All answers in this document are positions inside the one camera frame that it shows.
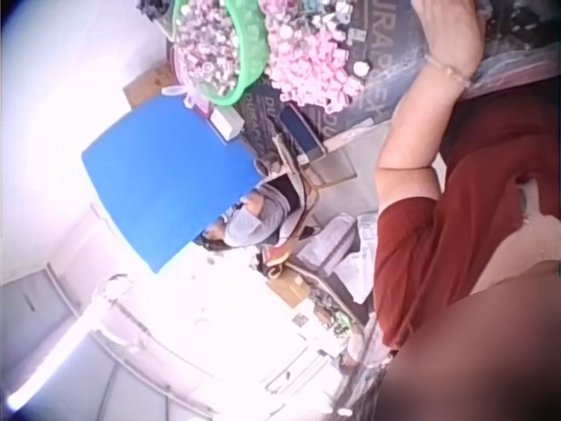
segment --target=bracelet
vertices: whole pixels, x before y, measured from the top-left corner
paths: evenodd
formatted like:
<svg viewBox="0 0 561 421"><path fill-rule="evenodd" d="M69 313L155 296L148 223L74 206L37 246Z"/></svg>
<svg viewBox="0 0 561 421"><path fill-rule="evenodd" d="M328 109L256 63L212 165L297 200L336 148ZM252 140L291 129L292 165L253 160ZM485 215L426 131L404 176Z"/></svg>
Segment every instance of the bracelet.
<svg viewBox="0 0 561 421"><path fill-rule="evenodd" d="M434 66L435 68L438 68L442 71L444 71L444 73L450 77L451 79L454 79L455 81L461 83L464 88L469 88L470 86L472 86L472 82L469 79L465 79L458 71L456 71L454 68L451 68L450 66L446 66L445 64L441 63L440 61L438 61L437 59L435 59L432 55L430 54L425 54L424 58L426 59L426 61L431 65Z"/></svg>

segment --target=person in gray shirt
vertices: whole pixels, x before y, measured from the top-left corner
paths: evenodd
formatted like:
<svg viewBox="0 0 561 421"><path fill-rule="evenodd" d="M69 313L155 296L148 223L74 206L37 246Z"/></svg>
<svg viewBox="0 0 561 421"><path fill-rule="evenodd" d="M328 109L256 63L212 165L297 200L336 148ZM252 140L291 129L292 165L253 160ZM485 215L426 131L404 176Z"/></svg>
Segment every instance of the person in gray shirt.
<svg viewBox="0 0 561 421"><path fill-rule="evenodd" d="M277 244L282 223L302 206L301 195L288 176L283 175L242 197L236 206L208 226L195 243L213 251ZM314 232L313 228L306 227L302 236L308 237Z"/></svg>

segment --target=small white box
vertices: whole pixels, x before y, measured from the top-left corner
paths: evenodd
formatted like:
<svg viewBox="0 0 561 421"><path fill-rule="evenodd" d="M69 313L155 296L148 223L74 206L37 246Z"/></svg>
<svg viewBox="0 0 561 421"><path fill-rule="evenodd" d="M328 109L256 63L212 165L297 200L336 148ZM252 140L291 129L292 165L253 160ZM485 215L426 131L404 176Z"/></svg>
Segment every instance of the small white box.
<svg viewBox="0 0 561 421"><path fill-rule="evenodd" d="M210 122L227 141L237 137L244 128L244 120L234 107L217 106L210 114Z"/></svg>

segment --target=green plastic basket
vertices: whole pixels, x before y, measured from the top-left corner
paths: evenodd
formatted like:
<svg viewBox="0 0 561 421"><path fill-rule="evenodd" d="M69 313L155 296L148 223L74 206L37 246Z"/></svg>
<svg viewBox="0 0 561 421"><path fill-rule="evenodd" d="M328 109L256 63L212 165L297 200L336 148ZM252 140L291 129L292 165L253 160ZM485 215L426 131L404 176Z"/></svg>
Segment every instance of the green plastic basket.
<svg viewBox="0 0 561 421"><path fill-rule="evenodd" d="M174 25L176 25L181 7L184 4L188 4L188 1L175 1ZM269 61L265 15L259 7L259 1L226 0L225 5L239 39L240 72L238 85L225 96L218 95L209 85L199 85L201 93L209 101L224 106L233 105L239 101L245 89L259 79Z"/></svg>

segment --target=red shirt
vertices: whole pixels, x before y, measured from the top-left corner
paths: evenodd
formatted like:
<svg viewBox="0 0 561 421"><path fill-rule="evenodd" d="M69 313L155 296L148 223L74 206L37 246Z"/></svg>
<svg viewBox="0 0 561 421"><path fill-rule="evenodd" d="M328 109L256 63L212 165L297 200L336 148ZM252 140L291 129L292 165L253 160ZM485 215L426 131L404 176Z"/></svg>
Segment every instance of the red shirt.
<svg viewBox="0 0 561 421"><path fill-rule="evenodd" d="M517 183L535 178L541 212L559 218L555 109L528 89L479 105L451 153L440 200L411 197L380 215L375 308L393 349L468 296L497 246L521 227Z"/></svg>

